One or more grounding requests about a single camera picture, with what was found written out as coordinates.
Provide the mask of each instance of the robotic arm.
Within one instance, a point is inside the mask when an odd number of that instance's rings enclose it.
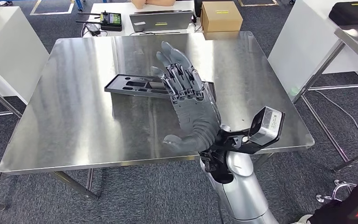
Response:
[[[251,127],[231,132],[221,124],[219,110],[208,85],[204,85],[190,60],[162,42],[157,58],[167,72],[152,67],[170,94],[181,129],[187,136],[167,135],[164,143],[175,152],[197,151],[202,170],[234,223],[277,224],[253,171],[249,154],[278,141],[284,113],[264,107]]]

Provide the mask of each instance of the screen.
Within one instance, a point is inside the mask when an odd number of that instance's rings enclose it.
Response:
[[[109,13],[109,23],[121,24],[121,16],[116,13]]]

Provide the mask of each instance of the white desk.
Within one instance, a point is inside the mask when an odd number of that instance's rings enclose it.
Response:
[[[134,28],[132,27],[132,23],[130,20],[130,14],[134,14],[135,12],[147,12],[147,11],[162,11],[162,10],[192,10],[194,11],[194,1],[177,1],[171,7],[163,7],[163,6],[153,6],[153,5],[145,5],[142,9],[137,9],[131,2],[121,2],[121,3],[95,3],[91,9],[91,13],[101,13],[106,11],[108,13],[121,13],[123,30],[121,32],[112,32],[108,31],[109,36],[129,36],[134,33]],[[98,19],[94,19],[95,16],[91,15],[89,17],[89,21],[99,21]],[[180,30],[164,30],[164,31],[153,31],[153,33],[169,33],[169,32],[180,32],[180,33],[194,33],[201,26],[201,19],[197,18],[196,26],[190,23],[187,29]],[[106,33],[102,32],[100,36],[105,36]],[[84,35],[84,37],[92,37],[88,32]]]
[[[292,100],[340,42],[329,13],[341,1],[296,1],[276,40],[268,61]],[[358,74],[358,55],[344,46],[323,74],[348,71]]]
[[[358,162],[349,159],[304,96],[306,91],[358,88],[358,84],[313,87],[323,74],[355,71],[358,74],[358,25],[338,27],[329,13],[340,0],[296,1],[269,55],[269,62],[293,102],[302,98],[344,163],[339,171]]]
[[[47,58],[21,9],[0,7],[0,95],[18,96],[28,104]]]

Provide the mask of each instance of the black bag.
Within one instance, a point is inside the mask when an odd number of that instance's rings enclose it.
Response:
[[[358,1],[336,3],[329,18],[338,26],[358,25]]]

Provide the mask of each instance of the metal table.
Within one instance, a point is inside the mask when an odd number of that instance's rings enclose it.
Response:
[[[312,115],[315,117],[319,125],[322,127],[323,131],[332,142],[334,148],[338,151],[341,158],[344,160],[344,163],[341,165],[333,168],[334,171],[338,172],[345,167],[350,167],[353,164],[358,162],[358,156],[354,157],[353,159],[349,159],[343,149],[339,146],[337,141],[331,135],[330,131],[320,119],[314,108],[312,107],[311,103],[305,97],[306,91],[318,91],[318,90],[333,90],[333,89],[345,89],[345,88],[358,88],[358,84],[350,84],[350,85],[336,85],[336,86],[319,86],[319,87],[312,87],[316,80],[323,74],[323,72],[327,69],[327,67],[331,64],[331,62],[337,57],[337,55],[341,52],[344,46],[350,47],[357,55],[358,55],[358,25],[355,26],[341,26],[334,34],[339,38],[338,42],[336,43],[334,49],[331,51],[329,57],[326,58],[324,63],[321,67],[316,71],[316,73],[309,79],[306,85],[301,89],[301,91],[297,94],[293,102],[295,103],[299,98],[302,98],[312,112]]]
[[[162,144],[182,135],[166,99],[104,92],[116,74],[151,75],[162,41],[186,55],[201,78],[214,82],[222,122],[232,130],[250,126],[265,105],[286,113],[281,139],[259,153],[305,149],[314,140],[251,32],[234,39],[202,33],[59,39],[0,163],[6,174],[52,172],[96,199],[63,171],[174,160],[198,153],[174,153]]]

